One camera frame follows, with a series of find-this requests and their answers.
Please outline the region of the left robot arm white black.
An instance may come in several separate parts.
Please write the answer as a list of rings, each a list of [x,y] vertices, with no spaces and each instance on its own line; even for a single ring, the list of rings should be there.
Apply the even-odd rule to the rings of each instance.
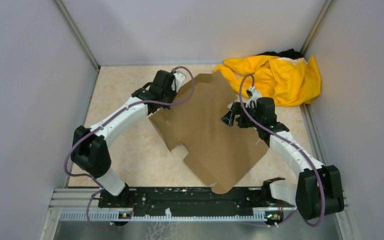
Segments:
[[[74,131],[71,161],[109,193],[116,206],[126,206],[130,193],[129,186],[111,167],[111,144],[137,121],[160,108],[170,108],[185,80],[177,70],[158,70],[153,81],[134,91],[118,110],[90,127],[81,125]]]

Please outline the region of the brown cardboard box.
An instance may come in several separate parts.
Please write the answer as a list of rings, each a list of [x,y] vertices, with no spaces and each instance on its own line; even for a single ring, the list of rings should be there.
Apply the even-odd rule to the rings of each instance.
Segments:
[[[160,109],[149,121],[169,151],[183,145],[184,163],[215,194],[229,192],[269,148],[254,128],[228,126],[221,118],[237,95],[221,72],[195,76],[195,85],[184,84],[175,102],[187,102]]]

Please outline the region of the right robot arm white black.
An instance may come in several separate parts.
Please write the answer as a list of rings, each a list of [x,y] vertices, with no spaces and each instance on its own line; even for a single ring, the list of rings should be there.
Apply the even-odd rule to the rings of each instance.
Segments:
[[[279,201],[297,208],[306,221],[345,209],[341,173],[309,154],[277,120],[274,100],[260,97],[251,103],[234,101],[221,121],[232,127],[254,128],[258,137],[274,150],[297,177],[297,183],[276,177],[263,182],[261,199],[267,206]]]

